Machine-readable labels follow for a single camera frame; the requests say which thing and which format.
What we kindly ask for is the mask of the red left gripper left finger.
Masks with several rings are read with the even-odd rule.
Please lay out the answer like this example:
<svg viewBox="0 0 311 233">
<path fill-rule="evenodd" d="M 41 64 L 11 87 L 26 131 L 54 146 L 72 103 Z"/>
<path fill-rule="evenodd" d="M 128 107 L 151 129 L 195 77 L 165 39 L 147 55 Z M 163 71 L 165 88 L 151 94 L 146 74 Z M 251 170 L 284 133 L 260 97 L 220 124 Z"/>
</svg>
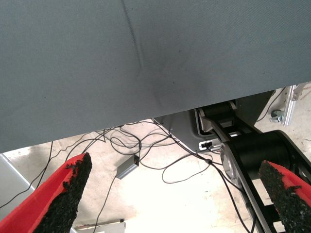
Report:
<svg viewBox="0 0 311 233">
<path fill-rule="evenodd" d="M 1 222 L 2 233 L 68 233 L 92 169 L 88 152 L 65 161 Z"/>
</svg>

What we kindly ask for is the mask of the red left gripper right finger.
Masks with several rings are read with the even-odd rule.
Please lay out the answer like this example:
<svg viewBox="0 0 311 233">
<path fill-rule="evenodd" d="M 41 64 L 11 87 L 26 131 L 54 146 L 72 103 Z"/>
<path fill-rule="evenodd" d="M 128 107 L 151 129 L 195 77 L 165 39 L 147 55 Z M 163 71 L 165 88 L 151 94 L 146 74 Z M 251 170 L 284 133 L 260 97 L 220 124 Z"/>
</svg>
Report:
<svg viewBox="0 0 311 233">
<path fill-rule="evenodd" d="M 311 185 L 287 168 L 264 160 L 259 177 L 272 201 L 285 232 L 311 231 Z"/>
</svg>

